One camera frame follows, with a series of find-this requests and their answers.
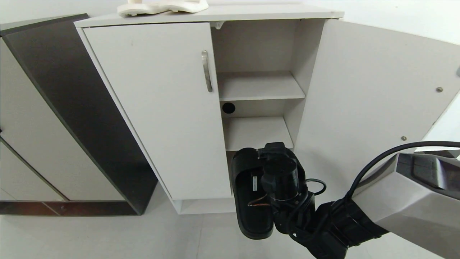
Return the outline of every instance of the black hole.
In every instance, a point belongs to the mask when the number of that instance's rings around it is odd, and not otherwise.
[[[235,105],[231,102],[226,102],[222,105],[222,110],[227,114],[231,114],[235,111]]]

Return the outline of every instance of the white floor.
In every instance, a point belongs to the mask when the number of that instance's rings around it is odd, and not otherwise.
[[[254,241],[236,214],[176,214],[158,186],[147,212],[135,217],[2,216],[1,259],[312,259],[308,250],[274,231]],[[348,251],[347,259],[438,259],[393,234]]]

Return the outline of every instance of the metal handle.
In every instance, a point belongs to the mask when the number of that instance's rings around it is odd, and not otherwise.
[[[201,59],[203,61],[204,78],[206,79],[207,91],[212,93],[213,92],[213,86],[211,84],[211,76],[209,75],[209,65],[208,65],[208,62],[207,62],[207,51],[206,50],[203,50],[201,52]]]

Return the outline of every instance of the cabinet shelf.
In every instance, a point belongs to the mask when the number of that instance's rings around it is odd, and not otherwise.
[[[289,71],[218,73],[220,101],[302,99]]]
[[[269,142],[284,142],[287,148],[294,147],[283,117],[225,118],[223,124],[227,151],[263,148]]]

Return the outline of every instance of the black cable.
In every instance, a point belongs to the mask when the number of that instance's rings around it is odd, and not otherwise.
[[[353,196],[353,193],[355,192],[356,188],[358,187],[359,182],[361,179],[366,175],[366,173],[378,162],[383,160],[385,157],[402,151],[404,149],[408,148],[414,148],[414,147],[460,147],[460,142],[454,142],[454,141],[419,141],[419,142],[413,142],[413,143],[408,143],[404,145],[400,145],[391,149],[388,149],[387,151],[383,152],[382,154],[378,155],[376,158],[374,158],[372,161],[369,162],[356,176],[355,181],[353,181],[353,184],[350,187],[350,190],[346,193],[345,198],[349,199]]]
[[[326,191],[326,187],[327,187],[326,183],[321,181],[321,180],[319,180],[319,179],[308,178],[308,179],[305,179],[305,181],[304,181],[305,185],[307,185],[307,182],[318,182],[318,183],[322,184],[321,191],[315,192],[314,193],[315,196],[318,196],[318,195],[322,194],[324,191]]]
[[[366,173],[373,167],[375,166],[378,162],[383,160],[385,157],[394,154],[396,152],[409,149],[409,148],[414,148],[414,147],[458,147],[460,148],[460,142],[454,142],[454,141],[419,141],[419,142],[413,142],[413,143],[408,143],[404,145],[400,145],[397,147],[393,147],[391,149],[388,149],[387,151],[383,152],[382,154],[378,155],[376,158],[374,158],[372,161],[370,161],[356,176],[355,180],[353,181],[353,184],[350,187],[350,190],[346,193],[345,197],[343,199],[340,199],[336,201],[334,204],[331,205],[331,208],[329,210],[329,214],[332,214],[333,211],[335,211],[337,208],[339,208],[344,202],[346,202],[348,199],[351,199],[353,196],[353,193],[355,192],[356,188],[358,187],[359,182],[362,180],[362,178],[366,175]],[[327,219],[327,214],[325,214],[319,224],[317,225],[315,232],[311,235],[311,237],[308,240],[313,239],[318,233],[319,230],[322,228],[324,223],[326,222]]]
[[[289,234],[289,236],[294,239],[295,241],[297,241],[297,237],[293,235],[292,231],[291,231],[291,220],[292,218],[294,217],[294,215],[297,213],[297,211],[303,206],[303,204],[307,201],[308,198],[310,198],[307,202],[307,206],[310,205],[311,201],[313,200],[313,197],[314,195],[309,195],[308,193],[305,194],[305,197],[303,198],[303,200],[301,200],[301,202],[294,208],[294,210],[291,212],[291,214],[289,215],[289,217],[287,218],[287,222],[286,222],[286,229],[287,229],[287,233]]]

